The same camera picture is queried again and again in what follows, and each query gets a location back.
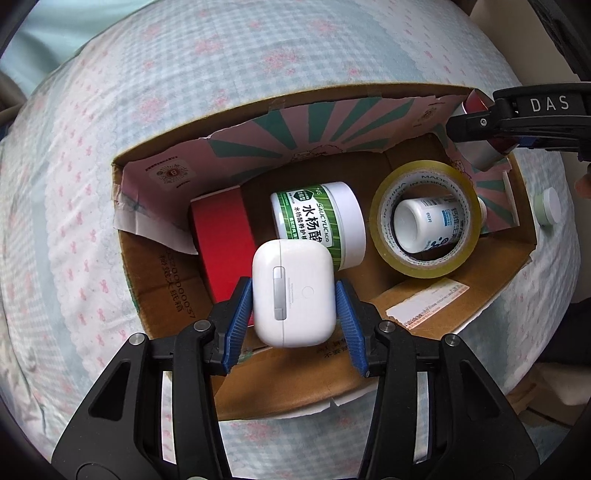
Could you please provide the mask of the pale green white-lid jar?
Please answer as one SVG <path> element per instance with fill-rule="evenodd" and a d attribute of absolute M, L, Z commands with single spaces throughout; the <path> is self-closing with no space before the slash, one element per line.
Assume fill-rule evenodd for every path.
<path fill-rule="evenodd" d="M 562 221 L 562 205 L 554 187 L 546 188 L 535 196 L 534 212 L 541 226 L 554 226 Z"/>

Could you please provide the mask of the yellow packing tape roll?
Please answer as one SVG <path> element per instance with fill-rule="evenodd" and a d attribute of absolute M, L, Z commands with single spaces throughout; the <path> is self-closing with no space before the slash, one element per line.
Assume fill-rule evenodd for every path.
<path fill-rule="evenodd" d="M 369 228 L 377 252 L 394 270 L 431 279 L 467 261 L 482 221 L 478 196 L 462 173 L 420 160 L 383 180 L 370 205 Z"/>

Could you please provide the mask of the red rectangular box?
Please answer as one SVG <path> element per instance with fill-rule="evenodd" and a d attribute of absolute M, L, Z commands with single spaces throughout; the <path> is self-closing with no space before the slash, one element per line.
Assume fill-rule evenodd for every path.
<path fill-rule="evenodd" d="M 256 253 L 239 186 L 190 202 L 194 243 L 214 303 L 228 300 L 238 280 L 252 275 Z"/>

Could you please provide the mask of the white earbuds case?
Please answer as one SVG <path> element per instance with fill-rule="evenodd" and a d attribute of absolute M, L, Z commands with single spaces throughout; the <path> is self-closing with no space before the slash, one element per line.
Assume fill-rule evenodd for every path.
<path fill-rule="evenodd" d="M 253 326 L 273 348 L 317 346 L 337 323 L 331 253 L 322 244 L 276 239 L 252 261 Z"/>

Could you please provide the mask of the white pill bottle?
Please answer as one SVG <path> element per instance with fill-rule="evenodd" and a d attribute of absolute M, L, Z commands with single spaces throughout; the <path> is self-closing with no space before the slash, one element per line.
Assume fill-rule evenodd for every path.
<path fill-rule="evenodd" d="M 457 243 L 466 221 L 467 213 L 453 195 L 411 198 L 394 209 L 393 230 L 404 251 L 418 254 Z"/>

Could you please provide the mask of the floral checkered bed sheet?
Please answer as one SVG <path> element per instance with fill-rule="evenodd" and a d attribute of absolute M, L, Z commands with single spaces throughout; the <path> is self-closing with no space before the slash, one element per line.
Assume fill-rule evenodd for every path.
<path fill-rule="evenodd" d="M 450 1 L 155 1 L 88 41 L 36 88 L 1 142 L 1 393 L 34 448 L 52 457 L 119 348 L 147 334 L 116 222 L 119 154 L 183 122 L 297 92 L 400 83 L 492 94 L 517 82 Z M 580 267 L 561 158 L 509 158 L 535 248 L 451 331 L 504 391 L 556 332 Z M 534 198 L 549 187 L 562 221 L 541 226 Z"/>

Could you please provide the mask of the cardboard box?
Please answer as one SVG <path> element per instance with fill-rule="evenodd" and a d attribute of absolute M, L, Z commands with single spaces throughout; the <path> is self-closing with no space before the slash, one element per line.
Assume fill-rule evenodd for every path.
<path fill-rule="evenodd" d="M 297 92 L 179 126 L 114 159 L 124 268 L 147 334 L 204 319 L 242 278 L 247 327 L 212 371 L 222 421 L 283 414 L 370 383 L 335 289 L 438 339 L 497 295 L 536 245 L 515 160 L 474 170 L 446 124 L 469 89 L 370 84 Z"/>

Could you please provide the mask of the green label white jar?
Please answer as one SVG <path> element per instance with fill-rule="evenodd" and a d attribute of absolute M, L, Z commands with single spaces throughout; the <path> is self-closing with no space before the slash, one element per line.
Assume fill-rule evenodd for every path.
<path fill-rule="evenodd" d="M 312 240 L 332 255 L 335 270 L 362 264 L 367 233 L 355 193 L 344 182 L 311 185 L 270 195 L 280 239 Z"/>

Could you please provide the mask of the light blue curtain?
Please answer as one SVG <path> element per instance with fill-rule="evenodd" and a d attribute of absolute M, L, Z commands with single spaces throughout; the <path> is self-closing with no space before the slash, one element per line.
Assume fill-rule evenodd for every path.
<path fill-rule="evenodd" d="M 41 0 L 8 44 L 1 71 L 30 96 L 88 41 L 147 4 L 144 0 Z"/>

